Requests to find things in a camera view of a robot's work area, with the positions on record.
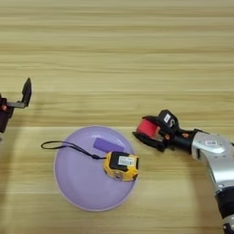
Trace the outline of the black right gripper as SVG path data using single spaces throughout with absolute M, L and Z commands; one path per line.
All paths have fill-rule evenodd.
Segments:
M 158 116 L 147 115 L 143 119 L 151 123 L 159 123 L 160 119 Z M 196 130 L 193 131 L 184 131 L 179 130 L 174 133 L 166 133 L 162 130 L 159 131 L 160 136 L 163 138 L 163 141 L 155 140 L 144 133 L 133 132 L 133 135 L 143 144 L 153 147 L 160 152 L 163 152 L 165 148 L 171 149 L 180 149 L 188 153 L 192 150 L 192 143 L 197 134 Z

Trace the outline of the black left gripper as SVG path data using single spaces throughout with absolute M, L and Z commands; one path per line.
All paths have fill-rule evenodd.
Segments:
M 8 102 L 7 98 L 3 98 L 0 94 L 0 133 L 5 132 L 8 120 L 12 117 L 14 109 L 24 109 L 28 106 L 32 95 L 31 79 L 27 79 L 22 89 L 22 102 Z

